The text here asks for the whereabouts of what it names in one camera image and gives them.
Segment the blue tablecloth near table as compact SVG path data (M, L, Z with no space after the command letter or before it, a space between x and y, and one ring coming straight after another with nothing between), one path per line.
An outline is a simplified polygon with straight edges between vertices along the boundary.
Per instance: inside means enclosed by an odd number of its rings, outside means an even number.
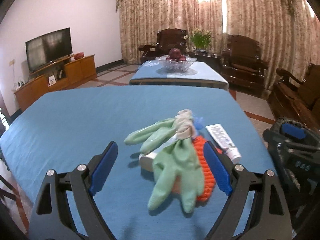
M1 150L17 183L35 201L49 169L69 172L114 141L118 157L95 202L117 239L204 239L227 199L218 188L191 215L170 196L147 208L153 176L138 164L140 146L127 146L133 131L191 110L205 125L221 124L249 171L274 169L271 157L231 94L188 86L112 86L51 92L25 110L1 137Z

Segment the green rubber glove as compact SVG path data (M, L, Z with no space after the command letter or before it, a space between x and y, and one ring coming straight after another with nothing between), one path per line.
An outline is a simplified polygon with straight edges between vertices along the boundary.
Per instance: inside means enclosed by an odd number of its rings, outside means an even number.
M142 144L140 154L147 155L167 142L176 133L175 119L168 118L130 133L125 145Z
M183 211L192 213L197 197L204 192L204 174L192 139L176 140L163 148L154 158L152 167L155 186L148 209L153 211L160 207L179 179Z

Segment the red apples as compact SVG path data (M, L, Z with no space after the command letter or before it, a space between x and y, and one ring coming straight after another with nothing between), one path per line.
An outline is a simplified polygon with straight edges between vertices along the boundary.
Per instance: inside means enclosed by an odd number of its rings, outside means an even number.
M181 51L177 48L172 48L169 51L169 54L166 58L167 61L176 61L176 62L182 62L186 61L186 56L181 53Z

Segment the glass fruit bowl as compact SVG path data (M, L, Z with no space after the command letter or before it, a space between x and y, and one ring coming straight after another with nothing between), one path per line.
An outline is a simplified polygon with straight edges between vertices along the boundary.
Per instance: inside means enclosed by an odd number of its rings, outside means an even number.
M183 61L167 60L167 55L156 57L155 60L160 64L162 69L167 73L185 73L191 65L197 61L195 57L185 56Z

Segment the wooden TV cabinet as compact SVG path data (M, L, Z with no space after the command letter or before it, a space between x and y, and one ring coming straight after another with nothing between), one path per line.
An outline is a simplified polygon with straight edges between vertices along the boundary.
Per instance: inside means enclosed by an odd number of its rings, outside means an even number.
M94 55L73 61L68 56L42 69L48 70L53 66L58 68L54 84L49 82L50 74L40 74L14 92L21 111L25 111L46 93L73 89L97 77Z

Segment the blue plastic bag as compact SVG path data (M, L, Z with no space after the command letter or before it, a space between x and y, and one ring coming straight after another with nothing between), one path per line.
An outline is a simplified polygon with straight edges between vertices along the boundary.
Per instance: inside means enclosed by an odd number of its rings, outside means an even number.
M194 124L194 127L197 131L200 131L203 128L205 128L205 123L204 123L203 117L198 117L198 116L193 117L193 124Z

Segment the wooden sofa bench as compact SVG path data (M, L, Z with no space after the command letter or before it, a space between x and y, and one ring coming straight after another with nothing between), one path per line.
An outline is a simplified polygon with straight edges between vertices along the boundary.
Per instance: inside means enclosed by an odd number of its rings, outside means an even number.
M310 64L302 81L283 68L277 68L276 74L280 79L267 99L274 117L319 129L319 65Z

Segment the white router box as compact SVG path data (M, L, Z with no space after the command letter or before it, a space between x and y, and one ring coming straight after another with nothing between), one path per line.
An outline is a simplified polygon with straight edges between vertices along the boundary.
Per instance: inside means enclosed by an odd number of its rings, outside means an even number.
M56 84L56 78L54 75L48 77L49 86Z

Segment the white tube with cap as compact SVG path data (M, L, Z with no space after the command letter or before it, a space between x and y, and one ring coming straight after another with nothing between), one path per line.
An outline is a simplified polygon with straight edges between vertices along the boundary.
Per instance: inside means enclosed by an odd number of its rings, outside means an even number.
M155 157L157 156L157 154L159 152L161 152L161 150L163 150L163 148L171 145L173 142L175 142L177 140L177 135L173 135L168 141L166 141L165 143L163 143L161 146L159 146L158 148L156 148L155 150L153 150L152 152L143 155L140 154L139 155L139 165L142 169L149 171L149 172L153 172L153 161L155 159Z

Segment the flat screen television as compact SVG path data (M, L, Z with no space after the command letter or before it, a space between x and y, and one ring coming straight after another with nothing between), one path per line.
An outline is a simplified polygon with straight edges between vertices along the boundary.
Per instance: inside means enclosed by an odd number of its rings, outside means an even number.
M25 43L29 72L73 53L70 28L52 31Z

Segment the black trash bin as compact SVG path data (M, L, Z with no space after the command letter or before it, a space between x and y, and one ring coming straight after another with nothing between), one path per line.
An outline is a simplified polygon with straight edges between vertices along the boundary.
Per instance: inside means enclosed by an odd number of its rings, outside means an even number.
M270 128L271 132L288 138L303 140L315 138L319 140L319 131L310 129L301 122L287 117L281 117Z

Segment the potted green plant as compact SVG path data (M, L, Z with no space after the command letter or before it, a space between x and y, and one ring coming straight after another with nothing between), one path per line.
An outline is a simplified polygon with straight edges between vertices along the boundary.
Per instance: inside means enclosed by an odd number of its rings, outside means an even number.
M212 41L212 33L208 30L195 29L189 39L191 40L195 49L207 50Z

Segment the floral beige curtains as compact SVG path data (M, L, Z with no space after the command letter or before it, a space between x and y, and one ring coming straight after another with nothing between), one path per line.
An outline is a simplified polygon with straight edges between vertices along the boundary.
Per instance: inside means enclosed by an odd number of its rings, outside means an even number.
M301 78L309 64L319 64L319 18L307 0L116 0L116 9L127 63L140 62L139 46L155 44L157 31L177 28L209 32L209 48L217 54L228 35L258 41L268 62L266 88L277 68Z

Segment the orange foam fruit net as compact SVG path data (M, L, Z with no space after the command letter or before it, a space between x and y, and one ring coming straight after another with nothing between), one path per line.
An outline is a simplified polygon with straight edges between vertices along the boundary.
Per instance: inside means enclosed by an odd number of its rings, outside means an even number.
M199 163L202 166L202 173L204 175L204 192L197 197L198 202L206 202L210 198L213 188L216 184L216 180L206 162L203 153L203 147L206 142L207 140L201 135L193 139L193 147L195 148L195 152L197 154Z

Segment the white cream tube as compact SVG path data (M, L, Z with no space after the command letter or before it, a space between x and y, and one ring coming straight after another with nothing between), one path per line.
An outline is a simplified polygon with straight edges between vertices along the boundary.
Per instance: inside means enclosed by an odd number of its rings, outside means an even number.
M208 125L206 130L233 164L240 163L241 154L221 124Z

